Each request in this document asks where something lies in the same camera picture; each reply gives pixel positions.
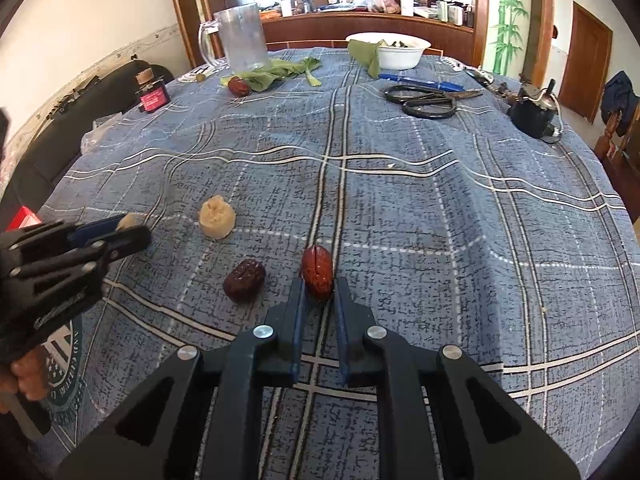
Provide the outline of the left hand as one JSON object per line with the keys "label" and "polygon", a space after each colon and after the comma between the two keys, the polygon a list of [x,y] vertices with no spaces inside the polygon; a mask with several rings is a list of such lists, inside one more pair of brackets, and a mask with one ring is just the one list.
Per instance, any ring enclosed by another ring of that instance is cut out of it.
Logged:
{"label": "left hand", "polygon": [[43,400],[49,393],[47,351],[37,346],[10,365],[2,365],[2,393],[23,393],[32,402]]}

